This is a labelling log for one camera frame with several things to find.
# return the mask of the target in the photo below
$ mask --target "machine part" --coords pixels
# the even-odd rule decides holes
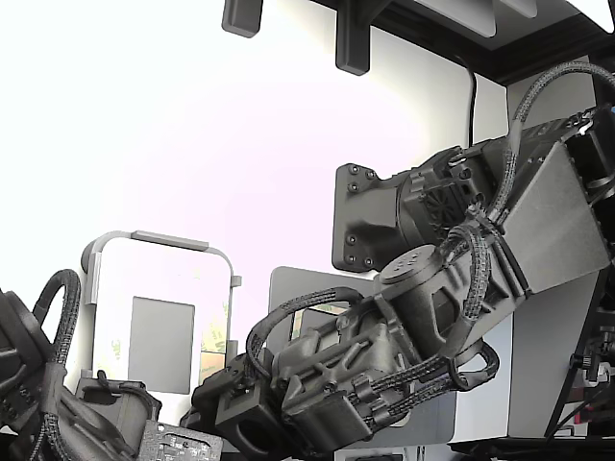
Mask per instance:
[[[262,0],[225,0],[222,29],[251,38],[260,30]]]
[[[579,135],[578,129],[590,121],[593,124],[585,135]],[[615,114],[611,106],[589,109],[568,119],[523,131],[516,162],[517,177],[507,209],[514,206],[538,166],[562,138],[574,160],[575,176],[580,176],[584,185],[583,195],[585,191],[592,194],[590,197],[610,192],[615,186],[615,183],[603,181],[615,175],[614,160],[608,154],[615,149]],[[495,184],[503,179],[502,151],[506,149],[506,142],[507,138],[501,137],[483,141],[463,152],[458,149],[443,151],[445,161],[438,161],[443,155],[440,153],[423,165],[388,180],[380,180],[377,175],[372,181],[365,180],[361,173],[373,170],[359,165],[338,168],[333,266],[350,272],[367,272],[371,268],[361,261],[370,257],[374,261],[372,268],[381,271],[388,262],[411,248],[425,243],[439,244],[449,229],[463,221],[468,205],[490,203]],[[355,175],[350,169],[353,167],[357,170]],[[351,182],[357,184],[354,193],[347,188]],[[557,188],[559,183],[549,187]],[[615,214],[610,212],[613,201],[615,197],[606,194],[594,205],[594,212],[603,223],[603,235],[608,240],[615,240]],[[550,233],[540,231],[531,238],[537,235],[546,238]],[[353,263],[349,255],[354,256]]]
[[[463,222],[469,205],[488,203],[494,181],[484,160],[470,158],[451,168],[451,158],[459,153],[458,148],[442,151],[388,180],[363,166],[340,166],[335,179],[333,267],[356,273],[381,271],[412,248],[441,243]],[[356,190],[349,190],[349,184]]]
[[[43,364],[53,353],[40,325],[46,309],[30,312],[13,292],[0,292],[0,427],[19,432],[36,411]]]
[[[147,421],[137,461],[219,461],[222,439],[194,430]]]
[[[371,24],[392,0],[341,0],[337,7],[335,65],[355,75],[370,67]]]
[[[216,429],[250,459],[276,461],[289,454],[305,456],[298,446],[300,439],[283,427],[277,407],[268,381],[259,377],[244,391],[232,390],[220,397]]]
[[[98,372],[98,378],[82,377],[75,397],[117,427],[135,452],[146,422],[157,420],[162,407],[142,382],[107,380],[103,372]]]

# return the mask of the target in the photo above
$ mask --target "light gray surface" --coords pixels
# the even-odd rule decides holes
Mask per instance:
[[[554,144],[502,227],[533,293],[610,264],[603,235],[563,143]]]
[[[128,379],[147,389],[190,393],[194,305],[133,298]]]
[[[416,0],[435,12],[467,27],[481,36],[496,34],[496,17],[491,0]]]
[[[589,59],[585,56],[576,61],[589,61]],[[521,99],[537,78],[538,75],[535,75],[506,88],[509,119],[512,118]],[[594,106],[596,106],[596,95],[591,75],[566,75],[552,82],[540,93],[529,112],[525,127],[534,127],[557,118],[567,118]]]
[[[531,297],[513,317],[508,434],[542,437],[568,372],[598,274]]]

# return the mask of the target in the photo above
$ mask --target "black plastic part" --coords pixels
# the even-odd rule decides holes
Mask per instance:
[[[283,460],[298,454],[283,427],[268,382],[259,379],[248,392],[229,391],[220,398],[216,428],[251,460]]]
[[[262,0],[225,0],[222,29],[251,38],[260,30]]]
[[[161,403],[152,403],[140,397],[138,393],[145,393],[145,385],[139,381],[108,381],[110,387],[103,385],[96,378],[81,378],[77,385],[76,397],[82,400],[89,408],[96,411],[121,432],[126,443],[138,451],[145,421],[157,419]]]
[[[355,75],[370,67],[371,24],[392,0],[340,0],[337,10],[335,65]]]
[[[18,432],[34,413],[51,350],[32,312],[0,291],[0,427]]]
[[[402,253],[442,242],[468,205],[491,200],[495,179],[480,157],[451,167],[460,148],[381,180],[352,163],[335,175],[332,264],[341,271],[381,271]]]
[[[339,10],[340,0],[312,0]],[[371,3],[374,0],[357,0]],[[576,14],[495,50],[440,24],[402,2],[391,2],[372,22],[374,27],[414,43],[446,60],[472,69],[500,85],[508,86],[565,61],[588,53],[612,49],[612,35],[584,14]]]

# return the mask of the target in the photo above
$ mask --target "black braided cable sleeve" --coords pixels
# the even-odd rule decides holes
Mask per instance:
[[[61,307],[61,317],[56,337],[54,339],[54,354],[50,363],[65,365],[72,342],[73,333],[79,315],[79,299],[81,297],[81,282],[77,273],[71,270],[62,270],[54,274],[40,293],[37,305],[49,309],[51,302],[58,292],[64,288],[64,296]],[[61,461],[72,461],[64,445],[60,429],[58,427],[58,415],[51,413],[42,414],[42,423],[37,441],[29,456],[29,460],[37,459],[44,441],[47,441],[52,451]]]
[[[615,89],[615,77],[609,71],[591,62],[583,61],[563,62],[542,74],[536,82],[533,83],[515,110],[515,114],[511,121],[510,131],[507,136],[507,146],[504,150],[504,176],[500,182],[494,200],[491,202],[489,209],[487,209],[487,215],[491,221],[499,221],[502,216],[502,211],[506,206],[506,202],[508,201],[510,191],[512,190],[516,174],[517,158],[521,146],[521,133],[523,125],[528,119],[531,107],[538,95],[551,82],[559,77],[573,73],[595,75]]]
[[[246,376],[254,377],[255,371],[266,378],[270,378],[269,372],[258,360],[258,353],[262,345],[267,340],[267,336],[273,328],[289,315],[308,307],[314,307],[323,303],[348,302],[356,303],[363,299],[363,296],[353,288],[337,287],[327,290],[317,291],[308,295],[295,298],[280,304],[274,310],[258,322],[248,334],[246,340],[246,355],[249,366],[246,367]]]
[[[463,314],[468,319],[475,320],[479,317],[481,304],[489,287],[491,258],[489,257],[487,243],[479,229],[466,224],[456,226],[449,231],[449,236],[443,246],[448,248],[451,242],[458,240],[465,241],[472,254],[470,289],[468,297],[463,303]],[[460,248],[460,245],[457,245],[453,252],[456,252],[458,248]]]
[[[485,366],[482,369],[482,372],[487,375],[487,379],[484,382],[487,382],[493,377],[495,377],[498,369],[500,368],[500,358],[496,354],[496,352],[489,346],[487,343],[482,343],[482,348],[479,352],[480,356],[485,361]],[[413,392],[406,398],[392,404],[388,409],[389,414],[392,417],[397,417],[402,414],[407,413],[415,406],[420,405],[421,403],[426,402],[427,400],[435,399],[436,397],[442,396],[447,392],[461,390],[455,387],[455,384],[451,380],[449,375],[440,376],[429,383],[427,383],[424,387],[419,389],[416,392]],[[366,417],[363,421],[372,429],[378,430],[380,427],[377,427],[374,418]]]

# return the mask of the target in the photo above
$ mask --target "cable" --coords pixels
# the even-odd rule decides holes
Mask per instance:
[[[68,358],[70,343],[72,342],[73,332],[75,331],[75,325],[77,323],[79,299],[81,297],[79,276],[71,270],[58,271],[47,281],[37,301],[39,309],[43,311],[49,310],[51,302],[61,288],[64,288],[64,297],[61,307],[60,324],[54,339],[54,353],[45,369],[42,389],[43,395],[48,393],[52,397],[55,397],[55,388],[62,386],[64,374],[59,373],[59,371],[64,370],[65,373],[65,368],[63,366],[66,364],[66,359]],[[60,365],[60,367],[50,367],[50,364]],[[53,452],[61,461],[69,461],[71,458],[60,435],[58,415],[45,412],[43,408],[46,406],[46,403],[47,402],[42,402],[40,406],[42,413],[41,432],[37,436],[37,442],[35,443],[29,459],[37,459],[42,443],[46,439]]]
[[[590,403],[593,403],[594,401],[596,401],[598,399],[598,397],[600,397],[602,394],[604,394],[604,392],[606,390],[610,389],[610,387],[611,387],[611,385],[610,385],[610,382],[609,382],[609,384],[604,386],[600,391],[598,391],[592,397],[589,397],[589,398],[585,399],[573,411],[571,411],[568,415],[566,415],[564,418],[562,418],[561,421],[559,423],[557,423],[557,425],[553,428],[553,430],[551,431],[551,433],[547,437],[547,442],[550,442],[555,437],[555,434],[557,433],[557,431],[559,429],[561,429],[572,417],[577,415],[577,413],[580,412],[587,405],[589,405]]]
[[[467,224],[461,224],[449,231],[447,239],[440,246],[449,260],[455,259],[465,250],[464,245],[459,242],[465,242],[472,254],[470,289],[463,303],[463,314],[468,319],[475,320],[479,316],[482,300],[489,287],[491,258],[480,230]]]
[[[474,145],[474,108],[477,102],[477,76],[470,67],[470,64],[460,55],[455,55],[457,60],[463,64],[470,76],[470,107],[468,109],[468,149]]]
[[[606,69],[592,64],[590,62],[572,61],[563,62],[552,69],[542,74],[536,82],[528,89],[525,96],[521,100],[521,103],[517,107],[515,114],[512,118],[510,130],[507,135],[507,145],[504,150],[504,175],[494,200],[492,201],[489,209],[487,209],[487,216],[491,221],[497,223],[502,217],[502,212],[506,206],[508,196],[512,190],[514,184],[517,158],[519,156],[519,149],[521,146],[521,134],[523,125],[528,119],[529,111],[533,106],[538,95],[554,80],[559,77],[572,73],[584,73],[595,75],[603,79],[611,87],[615,88],[615,77]]]
[[[323,303],[335,303],[340,301],[357,303],[362,299],[363,295],[353,288],[337,287],[310,293],[279,305],[269,312],[264,319],[258,322],[248,334],[248,338],[246,339],[246,357],[249,366],[246,370],[246,376],[254,377],[255,372],[257,372],[267,379],[271,377],[264,365],[258,360],[258,353],[262,349],[262,345],[267,340],[267,336],[269,336],[273,328],[289,315],[299,310]]]

